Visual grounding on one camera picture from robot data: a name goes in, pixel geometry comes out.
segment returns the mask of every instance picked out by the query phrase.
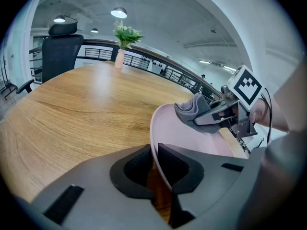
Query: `white wall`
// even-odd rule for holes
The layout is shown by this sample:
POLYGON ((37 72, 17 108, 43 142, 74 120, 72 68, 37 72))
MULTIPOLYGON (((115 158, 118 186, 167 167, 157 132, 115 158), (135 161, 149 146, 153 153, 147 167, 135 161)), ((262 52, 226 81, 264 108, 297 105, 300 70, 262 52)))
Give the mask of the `white wall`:
POLYGON ((243 63, 274 94, 297 68, 305 51, 283 9, 274 0, 197 1, 222 23, 238 45, 243 63), (285 61, 284 67, 277 74, 281 61, 285 61))
POLYGON ((7 65, 10 80, 17 87, 32 79, 29 50, 31 25, 39 0, 28 0, 8 29, 7 65))

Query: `potted plant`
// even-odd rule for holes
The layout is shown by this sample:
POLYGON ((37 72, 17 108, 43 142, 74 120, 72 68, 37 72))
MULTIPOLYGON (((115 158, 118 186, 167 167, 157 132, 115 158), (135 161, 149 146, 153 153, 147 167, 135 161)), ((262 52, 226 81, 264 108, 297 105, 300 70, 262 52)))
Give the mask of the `potted plant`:
POLYGON ((126 27, 123 25, 123 21, 116 21, 114 23, 114 35, 118 38, 119 50, 115 60, 116 68, 123 68, 125 49, 131 48, 130 45, 136 42, 140 42, 142 35, 140 35, 141 31, 137 31, 131 28, 131 26, 126 27))

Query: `floor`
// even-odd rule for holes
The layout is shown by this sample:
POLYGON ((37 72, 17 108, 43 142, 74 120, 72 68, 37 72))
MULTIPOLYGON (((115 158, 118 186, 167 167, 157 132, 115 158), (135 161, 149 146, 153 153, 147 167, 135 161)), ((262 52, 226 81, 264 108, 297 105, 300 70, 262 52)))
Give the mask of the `floor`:
POLYGON ((9 96, 4 97, 10 92, 9 89, 3 91, 0 94, 0 121, 5 117, 6 113, 16 104, 18 103, 24 96, 27 95, 26 91, 21 92, 20 94, 16 94, 16 91, 13 91, 9 96))

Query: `pink bowl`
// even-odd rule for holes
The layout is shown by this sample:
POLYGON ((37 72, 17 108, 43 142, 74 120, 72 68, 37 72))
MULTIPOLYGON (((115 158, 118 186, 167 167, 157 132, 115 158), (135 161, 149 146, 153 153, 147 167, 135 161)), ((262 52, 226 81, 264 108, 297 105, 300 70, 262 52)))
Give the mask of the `pink bowl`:
POLYGON ((171 144, 214 155, 233 157, 230 147, 219 132, 216 134, 200 133, 185 125, 177 117, 174 104, 165 104, 158 107, 150 123, 150 145, 153 159, 170 190, 171 186, 158 163, 158 143, 171 144))

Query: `metal railing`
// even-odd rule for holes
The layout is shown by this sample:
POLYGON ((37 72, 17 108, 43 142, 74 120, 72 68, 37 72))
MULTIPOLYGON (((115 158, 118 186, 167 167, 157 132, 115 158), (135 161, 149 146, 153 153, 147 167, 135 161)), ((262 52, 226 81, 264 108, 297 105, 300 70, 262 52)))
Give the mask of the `metal railing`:
MULTIPOLYGON (((97 49, 97 48, 85 48, 84 56, 78 56, 77 58, 85 58, 85 59, 94 59, 94 60, 110 60, 115 61, 119 46, 116 45, 115 41, 108 41, 108 40, 100 40, 100 39, 84 39, 83 45, 86 46, 103 46, 108 47, 110 50, 106 49, 97 49)), ((152 74, 158 75, 160 77, 166 78, 172 82, 175 82, 187 89, 190 89, 193 93, 199 92, 200 88, 210 89, 212 93, 217 97, 221 98, 222 94, 213 88, 208 82, 203 80, 200 76, 196 73, 192 72, 191 70, 185 68, 184 66, 162 56, 150 50, 131 46, 132 49, 126 49, 126 51, 135 53, 140 55, 141 57, 136 57, 130 54, 125 54, 124 57, 124 64, 136 67, 142 70, 148 71, 150 61, 155 62, 155 64, 164 64, 164 70, 161 69, 160 73, 154 73, 151 71, 152 74)), ((29 51, 30 54, 37 54, 42 51, 42 47, 34 48, 29 51)), ((32 68, 33 71, 32 76, 35 78, 35 81, 39 84, 38 80, 41 76, 40 70, 41 68, 32 68)))
POLYGON ((112 50, 105 50, 99 48, 85 48, 85 57, 110 60, 111 56, 112 56, 112 50))
POLYGON ((144 58, 139 58, 136 56, 125 54, 124 57, 124 64, 132 67, 141 68, 143 70, 148 69, 149 60, 146 60, 144 58))
POLYGON ((43 59, 37 58, 37 55, 41 52, 36 51, 33 53, 33 59, 30 62, 33 62, 33 67, 30 68, 31 76, 34 78, 34 83, 42 84, 42 70, 43 70, 43 59))

